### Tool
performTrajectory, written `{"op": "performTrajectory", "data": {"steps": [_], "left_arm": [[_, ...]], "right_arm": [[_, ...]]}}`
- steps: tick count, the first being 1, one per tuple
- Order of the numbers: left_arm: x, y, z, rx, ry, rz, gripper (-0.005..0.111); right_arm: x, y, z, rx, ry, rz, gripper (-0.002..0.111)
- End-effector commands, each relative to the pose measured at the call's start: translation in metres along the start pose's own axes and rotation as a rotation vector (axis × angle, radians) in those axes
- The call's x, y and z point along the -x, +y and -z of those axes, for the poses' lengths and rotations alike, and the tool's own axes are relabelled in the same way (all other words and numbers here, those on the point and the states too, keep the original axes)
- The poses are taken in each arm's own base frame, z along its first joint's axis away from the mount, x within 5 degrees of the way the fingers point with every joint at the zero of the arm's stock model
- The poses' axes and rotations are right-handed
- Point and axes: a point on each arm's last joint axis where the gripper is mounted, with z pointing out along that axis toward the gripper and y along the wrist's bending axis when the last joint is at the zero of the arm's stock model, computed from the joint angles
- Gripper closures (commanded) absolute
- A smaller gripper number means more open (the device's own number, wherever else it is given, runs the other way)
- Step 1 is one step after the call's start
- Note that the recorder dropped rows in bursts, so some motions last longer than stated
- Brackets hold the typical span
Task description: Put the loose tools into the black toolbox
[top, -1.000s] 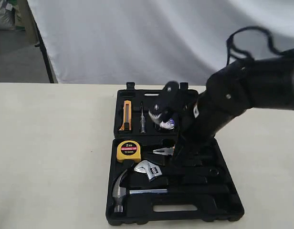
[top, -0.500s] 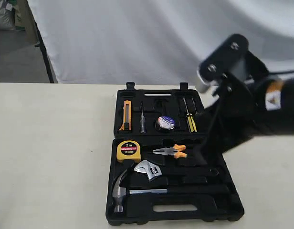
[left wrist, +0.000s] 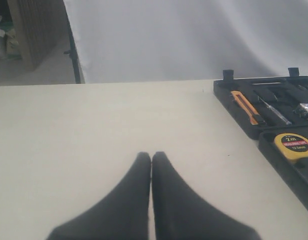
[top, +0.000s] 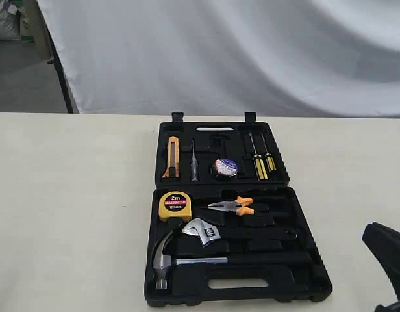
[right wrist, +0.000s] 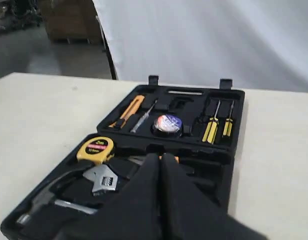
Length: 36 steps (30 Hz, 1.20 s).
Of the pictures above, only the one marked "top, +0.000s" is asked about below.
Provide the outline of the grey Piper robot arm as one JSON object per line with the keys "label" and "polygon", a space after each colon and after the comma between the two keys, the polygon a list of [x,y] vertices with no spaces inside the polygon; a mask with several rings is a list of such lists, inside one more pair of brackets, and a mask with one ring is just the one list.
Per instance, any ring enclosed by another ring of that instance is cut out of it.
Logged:
{"label": "grey Piper robot arm", "polygon": [[400,311],[400,232],[383,224],[368,224],[362,241],[385,271],[397,301],[388,306],[378,305],[375,311]]}

